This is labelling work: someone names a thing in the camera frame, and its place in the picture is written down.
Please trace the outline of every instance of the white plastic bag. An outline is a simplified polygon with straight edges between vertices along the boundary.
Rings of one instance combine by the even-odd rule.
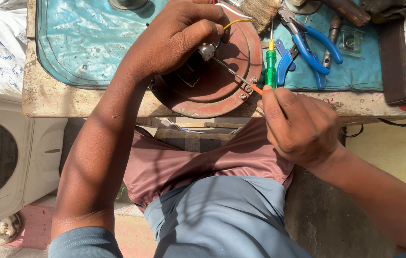
[[[26,38],[26,0],[0,0],[0,93],[21,97]]]

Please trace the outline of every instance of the wooden table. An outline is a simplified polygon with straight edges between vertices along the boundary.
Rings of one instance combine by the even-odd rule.
[[[82,90],[65,85],[48,75],[37,61],[34,41],[34,18],[36,1],[28,0],[28,42],[23,78],[22,110],[27,117],[88,117],[95,108],[104,91]],[[361,124],[377,121],[376,117],[401,119],[406,112],[399,107],[386,104],[380,92],[300,92],[321,99],[330,104],[341,117],[341,124]],[[257,107],[261,96],[253,93],[240,107],[225,117],[262,117]],[[139,108],[138,117],[177,117],[161,104],[150,91],[146,91]]]

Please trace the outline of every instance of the blue pliers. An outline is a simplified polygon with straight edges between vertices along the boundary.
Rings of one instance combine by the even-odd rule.
[[[303,43],[307,49],[307,52],[312,55],[312,57],[319,62],[318,55],[316,53],[311,52],[308,43],[305,39],[305,36],[302,34],[302,39]],[[295,63],[294,59],[298,55],[299,50],[297,48],[297,45],[294,44],[292,46],[291,50],[288,50],[285,48],[283,42],[280,39],[275,40],[275,46],[278,49],[278,51],[281,54],[281,59],[280,62],[278,63],[278,67],[276,68],[276,84],[277,85],[284,85],[284,82],[286,80],[286,73],[287,71],[294,71],[295,70]],[[316,69],[314,69],[310,65],[311,69],[313,70],[313,73],[315,74],[316,78],[316,83],[318,85],[318,89],[322,90],[326,87],[326,76],[320,72],[318,72]]]
[[[281,23],[289,27],[291,30],[292,40],[310,67],[323,75],[329,74],[329,70],[321,65],[319,59],[316,56],[312,56],[310,52],[308,52],[307,47],[300,35],[300,31],[319,41],[324,47],[326,47],[326,49],[329,50],[330,54],[332,55],[335,63],[343,63],[343,57],[338,51],[337,47],[335,47],[335,44],[332,43],[332,41],[324,34],[298,21],[295,18],[295,14],[284,5],[278,9],[278,14],[280,15]]]

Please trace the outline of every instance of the blue plastic sheet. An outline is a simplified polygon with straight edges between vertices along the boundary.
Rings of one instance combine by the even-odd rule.
[[[39,62],[63,83],[108,85],[126,51],[166,2],[116,11],[107,0],[38,0]]]
[[[327,36],[333,13],[328,7],[323,6],[319,12],[310,15],[306,23],[305,15],[297,15],[296,17],[305,25],[312,26]],[[346,21],[343,22],[343,25],[350,26]],[[343,63],[340,65],[332,61],[331,73],[326,76],[326,88],[323,91],[383,91],[376,25],[369,22],[369,24],[359,29],[365,32],[362,42],[362,57],[342,55]],[[281,39],[284,46],[290,49],[294,44],[291,37],[291,33],[276,19],[274,21],[274,39]],[[314,38],[307,35],[305,37],[310,49],[316,52],[320,60],[322,60],[325,51],[324,46]],[[263,50],[264,64],[267,50]],[[281,55],[278,52],[276,53],[276,64],[278,64]],[[294,72],[287,73],[285,87],[300,91],[322,91],[318,90],[313,71],[300,54],[294,62],[297,68]]]
[[[166,2],[151,0],[138,11],[116,11],[107,0],[37,0],[39,62],[51,76],[63,83],[108,85],[126,51]],[[324,6],[309,16],[306,25],[327,35],[332,14]],[[306,16],[297,18],[304,23]],[[376,27],[368,24],[361,30],[366,32],[362,57],[344,55],[343,64],[332,63],[325,90],[382,91]],[[291,34],[279,20],[275,20],[274,36],[280,38],[286,48],[292,47]],[[322,59],[324,47],[308,36],[307,41]],[[303,57],[298,55],[295,63],[296,70],[287,73],[286,87],[318,90],[315,77]]]

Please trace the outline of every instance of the hand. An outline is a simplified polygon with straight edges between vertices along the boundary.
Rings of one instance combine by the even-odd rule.
[[[338,114],[322,100],[265,85],[257,104],[265,113],[270,143],[281,156],[310,172],[326,166],[341,146]]]
[[[228,43],[229,18],[210,0],[170,0],[125,55],[144,76],[170,73],[203,43]]]

